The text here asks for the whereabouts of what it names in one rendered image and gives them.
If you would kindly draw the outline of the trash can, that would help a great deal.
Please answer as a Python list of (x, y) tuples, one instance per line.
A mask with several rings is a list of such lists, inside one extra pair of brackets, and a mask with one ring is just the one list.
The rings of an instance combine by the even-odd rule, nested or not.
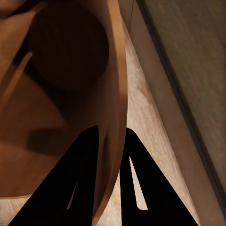
[(31, 197), (98, 125), (96, 226), (119, 174), (127, 114), (118, 0), (0, 0), (0, 200)]

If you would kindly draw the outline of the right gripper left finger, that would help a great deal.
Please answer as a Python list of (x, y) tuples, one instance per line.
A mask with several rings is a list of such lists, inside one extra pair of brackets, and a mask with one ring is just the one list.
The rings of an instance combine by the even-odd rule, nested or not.
[(98, 148), (98, 125), (81, 132), (8, 226), (91, 226)]

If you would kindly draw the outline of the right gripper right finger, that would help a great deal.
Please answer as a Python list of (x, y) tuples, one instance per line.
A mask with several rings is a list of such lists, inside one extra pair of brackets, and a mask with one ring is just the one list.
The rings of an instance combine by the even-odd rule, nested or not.
[[(137, 207), (130, 157), (148, 210)], [(119, 172), (122, 226), (199, 226), (130, 128), (126, 128)]]

